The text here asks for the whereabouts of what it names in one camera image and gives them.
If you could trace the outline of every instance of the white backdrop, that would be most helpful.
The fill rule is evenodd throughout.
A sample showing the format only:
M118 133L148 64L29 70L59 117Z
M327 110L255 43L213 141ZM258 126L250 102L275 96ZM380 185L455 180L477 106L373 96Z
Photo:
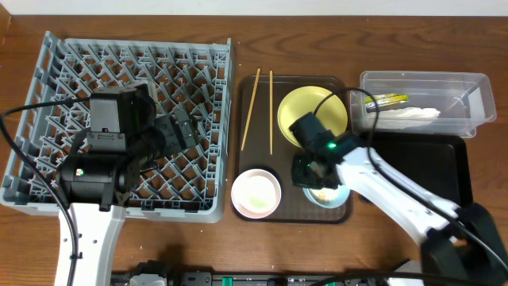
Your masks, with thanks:
M0 0L12 14L508 16L508 0Z

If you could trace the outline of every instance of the dish rack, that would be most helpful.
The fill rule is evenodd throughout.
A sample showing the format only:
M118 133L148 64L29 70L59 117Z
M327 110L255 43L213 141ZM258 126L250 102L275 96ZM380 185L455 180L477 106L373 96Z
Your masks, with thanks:
M157 114L184 108L198 120L200 144L156 161L140 175L127 208L129 218L217 222L224 213L225 177L234 53L227 44L59 40L46 32L25 104L87 97L97 87L150 80L157 86ZM56 184L56 168L74 136L90 126L88 102L26 110L15 142ZM80 150L87 151L84 142ZM0 203L31 215L58 215L43 184L11 152Z

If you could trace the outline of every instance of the yellow bowl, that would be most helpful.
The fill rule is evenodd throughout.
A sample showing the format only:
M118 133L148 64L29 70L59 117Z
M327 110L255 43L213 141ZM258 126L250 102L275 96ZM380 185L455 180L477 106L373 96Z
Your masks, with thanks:
M332 91L322 87L300 87L286 95L279 105L277 122L280 131L289 142L300 147L289 126L301 116L314 112L321 100L331 93ZM335 136L342 134L348 125L348 113L344 103L337 96L323 103L317 113L317 119Z

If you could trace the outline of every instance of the wooden table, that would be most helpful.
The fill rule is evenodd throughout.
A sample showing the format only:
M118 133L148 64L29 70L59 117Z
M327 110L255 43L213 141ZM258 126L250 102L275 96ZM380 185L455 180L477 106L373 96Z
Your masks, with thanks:
M13 17L0 54L0 111L24 103L46 30L59 38L225 43L233 39L236 82L261 68L276 75L332 75L358 86L367 70L482 72L498 118L467 139L475 200L495 217L508 245L508 20L488 17ZM238 110L232 110L235 130ZM9 120L15 132L19 115ZM237 148L231 136L230 148ZM10 150L0 141L0 173ZM228 190L233 181L229 153ZM0 207L2 284L52 285L59 249L56 217ZM355 198L342 226L249 223L226 204L211 225L128 219L114 269L148 259L219 271L342 272L390 269L418 247L384 213Z

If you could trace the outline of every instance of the chopstick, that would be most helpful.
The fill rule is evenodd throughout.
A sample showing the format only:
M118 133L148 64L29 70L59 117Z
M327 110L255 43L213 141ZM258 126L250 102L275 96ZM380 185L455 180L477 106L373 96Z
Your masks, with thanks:
M270 71L270 155L273 154L273 72Z
M260 80L261 69L257 69L256 81L254 82L254 90L252 91L251 106L248 108L247 123L245 123L244 140L241 142L241 151L244 151L245 139L247 138L248 124L251 121L252 107L254 106L254 99L256 98L257 83Z

